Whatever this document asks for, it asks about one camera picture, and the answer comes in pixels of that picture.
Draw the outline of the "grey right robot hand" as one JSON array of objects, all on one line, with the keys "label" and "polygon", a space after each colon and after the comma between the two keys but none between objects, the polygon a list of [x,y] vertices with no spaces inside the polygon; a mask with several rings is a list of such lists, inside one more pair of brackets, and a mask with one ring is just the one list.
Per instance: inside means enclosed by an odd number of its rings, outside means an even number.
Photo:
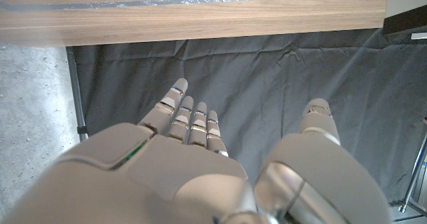
[{"label": "grey right robot hand", "polygon": [[229,157],[218,116],[178,79],[137,125],[60,155],[5,223],[391,223],[384,193],[341,145],[328,102],[304,109],[254,183]]}]

